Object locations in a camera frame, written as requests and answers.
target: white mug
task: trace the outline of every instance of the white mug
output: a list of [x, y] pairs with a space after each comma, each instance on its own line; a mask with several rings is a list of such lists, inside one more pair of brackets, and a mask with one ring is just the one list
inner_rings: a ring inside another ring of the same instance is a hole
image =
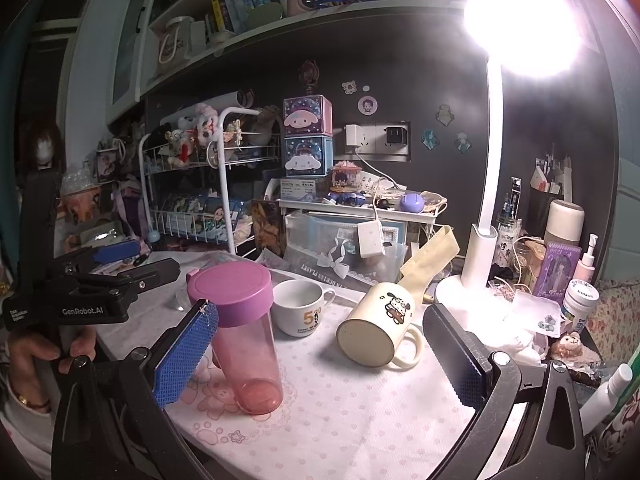
[[[340, 323], [335, 333], [338, 345], [347, 357], [364, 366], [381, 367], [393, 362], [400, 368], [412, 368], [424, 351], [422, 333], [411, 324], [414, 313], [414, 298], [404, 287], [396, 283], [374, 285]], [[415, 343], [411, 361], [396, 356], [407, 333]]]
[[323, 309], [334, 299], [335, 291], [324, 292], [318, 283], [288, 280], [273, 287], [271, 315], [285, 334], [304, 337], [316, 331]]

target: human hand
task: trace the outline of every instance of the human hand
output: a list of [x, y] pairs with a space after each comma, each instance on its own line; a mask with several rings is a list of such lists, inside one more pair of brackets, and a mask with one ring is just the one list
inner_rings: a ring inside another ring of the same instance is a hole
[[[60, 349], [37, 332], [14, 331], [7, 341], [9, 350], [9, 382], [16, 396], [23, 396], [36, 411], [49, 411], [49, 397], [40, 384], [33, 358], [53, 361], [60, 357]], [[62, 359], [58, 370], [62, 374], [69, 372], [73, 358], [87, 355], [95, 358], [95, 328], [85, 326], [81, 334], [71, 343], [70, 356]]]

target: tablecloth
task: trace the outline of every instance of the tablecloth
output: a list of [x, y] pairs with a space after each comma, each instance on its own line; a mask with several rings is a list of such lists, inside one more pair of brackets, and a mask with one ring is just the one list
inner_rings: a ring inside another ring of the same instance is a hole
[[[206, 256], [181, 259], [178, 282], [141, 295], [130, 308], [129, 322], [98, 327], [114, 357], [123, 358], [135, 346], [151, 346], [184, 315], [169, 308], [175, 290]], [[191, 381], [181, 400], [166, 407], [168, 415], [188, 440], [238, 478], [426, 478], [473, 410], [460, 403], [428, 345], [421, 362], [408, 371], [393, 365], [365, 368], [348, 360], [335, 343], [335, 330], [349, 312], [340, 304], [328, 307], [316, 332], [306, 338], [274, 329], [285, 393], [275, 412], [241, 412], [222, 373], [209, 366], [209, 380]], [[413, 351], [410, 341], [399, 349]], [[481, 478], [501, 464], [524, 410], [516, 408]]]

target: glowing light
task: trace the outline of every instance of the glowing light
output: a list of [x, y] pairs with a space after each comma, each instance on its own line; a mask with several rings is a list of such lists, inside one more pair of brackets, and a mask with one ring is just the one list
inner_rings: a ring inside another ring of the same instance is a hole
[[562, 72], [580, 48], [573, 13], [564, 0], [469, 0], [465, 26], [490, 56], [521, 75]]

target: power adapter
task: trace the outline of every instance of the power adapter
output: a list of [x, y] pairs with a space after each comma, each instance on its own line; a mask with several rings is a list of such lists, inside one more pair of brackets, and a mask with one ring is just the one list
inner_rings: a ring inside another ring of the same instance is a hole
[[385, 254], [380, 220], [358, 224], [358, 243], [360, 244], [360, 256], [363, 258]]

